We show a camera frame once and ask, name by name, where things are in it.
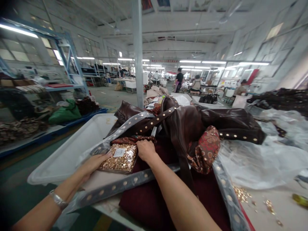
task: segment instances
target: steel column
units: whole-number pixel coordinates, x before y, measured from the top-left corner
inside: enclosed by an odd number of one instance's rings
[[[137,104],[138,107],[143,108],[141,0],[132,0],[131,12],[134,33]]]

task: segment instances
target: paisley fabric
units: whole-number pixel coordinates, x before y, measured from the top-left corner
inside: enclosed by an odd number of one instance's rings
[[[123,137],[116,139],[111,142],[111,144],[133,144],[136,145],[137,141],[148,140],[152,141],[154,145],[157,143],[154,136],[133,136],[133,137]]]
[[[220,149],[220,139],[217,129],[209,126],[198,143],[190,142],[187,153],[188,163],[198,173],[208,174]]]

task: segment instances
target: watch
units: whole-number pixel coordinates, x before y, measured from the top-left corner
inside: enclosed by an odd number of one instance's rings
[[[55,194],[54,190],[51,190],[49,195],[52,197],[52,199],[54,199],[54,202],[60,207],[61,210],[64,210],[68,206],[68,203],[63,201],[61,197]]]

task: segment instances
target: black fabric pile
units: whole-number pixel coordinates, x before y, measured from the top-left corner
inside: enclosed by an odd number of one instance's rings
[[[262,109],[271,109],[291,111],[295,110],[303,116],[308,117],[308,90],[285,89],[268,91],[261,95],[254,95],[247,100],[252,103],[259,100],[255,106]]]
[[[48,124],[35,118],[0,124],[0,146],[23,140],[38,132],[46,131]]]
[[[99,106],[89,97],[85,97],[83,100],[78,100],[76,105],[82,116],[99,110]]]

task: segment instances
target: leather strap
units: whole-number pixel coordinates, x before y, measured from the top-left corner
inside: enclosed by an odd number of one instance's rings
[[[158,116],[155,118],[149,120],[146,124],[144,124],[142,127],[138,127],[136,129],[136,135],[141,135],[146,133],[148,130],[152,129],[154,126],[157,124],[161,123],[164,119],[168,118],[177,108],[179,108],[179,104],[177,103],[176,100],[174,101],[174,107],[171,107],[167,109],[166,111],[160,113]]]

